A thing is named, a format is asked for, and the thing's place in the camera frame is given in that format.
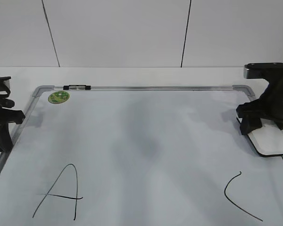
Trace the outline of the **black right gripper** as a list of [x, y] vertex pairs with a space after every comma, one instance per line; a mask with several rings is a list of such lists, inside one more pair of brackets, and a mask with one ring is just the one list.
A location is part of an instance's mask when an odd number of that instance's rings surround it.
[[273, 121], [279, 129], [283, 129], [283, 74], [266, 81], [268, 86], [258, 99], [236, 108], [237, 116], [241, 119], [242, 135], [262, 128], [261, 119]]

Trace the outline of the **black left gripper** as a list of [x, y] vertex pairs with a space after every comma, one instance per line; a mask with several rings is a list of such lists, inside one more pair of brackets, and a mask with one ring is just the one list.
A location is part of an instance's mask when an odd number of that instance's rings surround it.
[[0, 152], [10, 152], [13, 143], [8, 129], [9, 123], [22, 124], [25, 115], [21, 110], [12, 110], [15, 102], [9, 99], [9, 90], [0, 90]]

